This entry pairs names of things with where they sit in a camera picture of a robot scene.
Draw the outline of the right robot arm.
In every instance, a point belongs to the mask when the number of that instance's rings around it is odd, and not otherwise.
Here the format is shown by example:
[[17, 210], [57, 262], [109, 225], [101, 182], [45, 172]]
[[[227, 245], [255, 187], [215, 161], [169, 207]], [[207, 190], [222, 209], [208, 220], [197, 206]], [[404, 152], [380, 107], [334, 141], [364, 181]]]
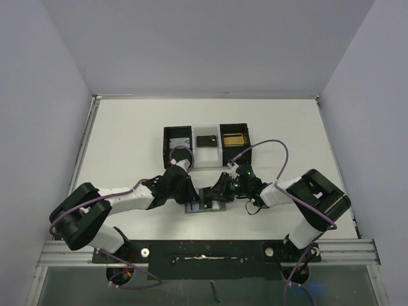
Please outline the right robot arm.
[[322, 173], [311, 169], [300, 177], [284, 182], [263, 182], [248, 164], [234, 164], [223, 172], [214, 186], [205, 188], [205, 203], [229, 203], [248, 199], [259, 209], [293, 202], [302, 214], [300, 223], [286, 236], [284, 253], [297, 261], [307, 246], [329, 230], [337, 229], [336, 221], [350, 209], [348, 195]]

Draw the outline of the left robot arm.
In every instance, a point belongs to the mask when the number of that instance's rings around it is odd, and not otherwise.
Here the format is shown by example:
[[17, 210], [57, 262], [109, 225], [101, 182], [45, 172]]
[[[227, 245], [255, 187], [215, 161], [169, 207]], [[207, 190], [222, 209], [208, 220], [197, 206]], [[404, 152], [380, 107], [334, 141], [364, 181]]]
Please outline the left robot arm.
[[133, 187], [98, 189], [81, 184], [49, 216], [49, 232], [60, 236], [70, 250], [87, 245], [103, 249], [116, 262], [128, 258], [130, 246], [119, 228], [105, 225], [108, 216], [130, 210], [152, 210], [168, 200], [179, 204], [199, 200], [184, 159], [163, 175], [141, 179]]

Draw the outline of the black white sorting tray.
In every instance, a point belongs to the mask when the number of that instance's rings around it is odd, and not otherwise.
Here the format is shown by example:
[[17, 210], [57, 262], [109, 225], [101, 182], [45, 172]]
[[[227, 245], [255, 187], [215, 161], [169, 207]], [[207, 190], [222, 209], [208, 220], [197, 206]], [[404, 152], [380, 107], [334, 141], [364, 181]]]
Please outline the black white sorting tray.
[[195, 169], [222, 168], [251, 146], [246, 123], [170, 126], [163, 129], [163, 164], [188, 159]]

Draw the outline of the grey card holder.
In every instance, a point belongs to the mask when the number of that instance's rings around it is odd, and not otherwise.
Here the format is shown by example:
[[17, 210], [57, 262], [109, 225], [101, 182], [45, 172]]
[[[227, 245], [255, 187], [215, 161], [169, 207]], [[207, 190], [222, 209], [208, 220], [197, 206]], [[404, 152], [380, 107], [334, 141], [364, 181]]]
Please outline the grey card holder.
[[186, 214], [204, 213], [204, 212], [222, 212], [226, 211], [226, 204], [220, 201], [204, 200], [204, 191], [208, 188], [196, 188], [195, 191], [199, 196], [198, 201], [190, 202], [184, 205]]

